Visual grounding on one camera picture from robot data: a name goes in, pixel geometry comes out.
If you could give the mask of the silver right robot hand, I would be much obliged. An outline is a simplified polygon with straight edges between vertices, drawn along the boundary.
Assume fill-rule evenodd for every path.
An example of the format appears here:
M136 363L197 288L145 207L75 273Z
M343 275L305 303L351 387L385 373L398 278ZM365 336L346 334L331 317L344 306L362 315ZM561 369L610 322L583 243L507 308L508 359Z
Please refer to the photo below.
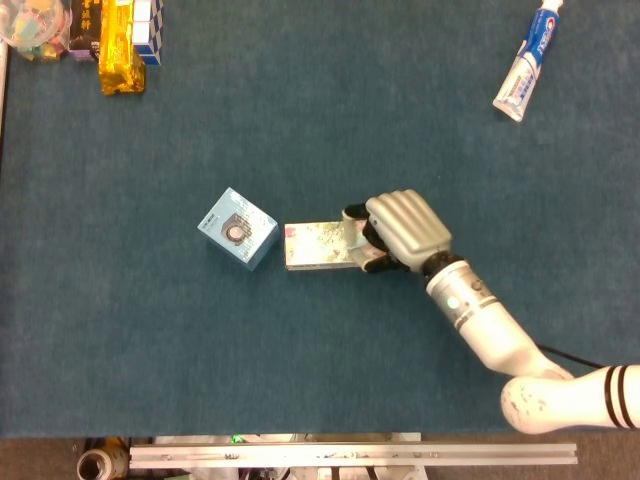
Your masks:
M429 258L450 250L452 234L412 189L396 190L342 211L352 260L366 273L421 273Z

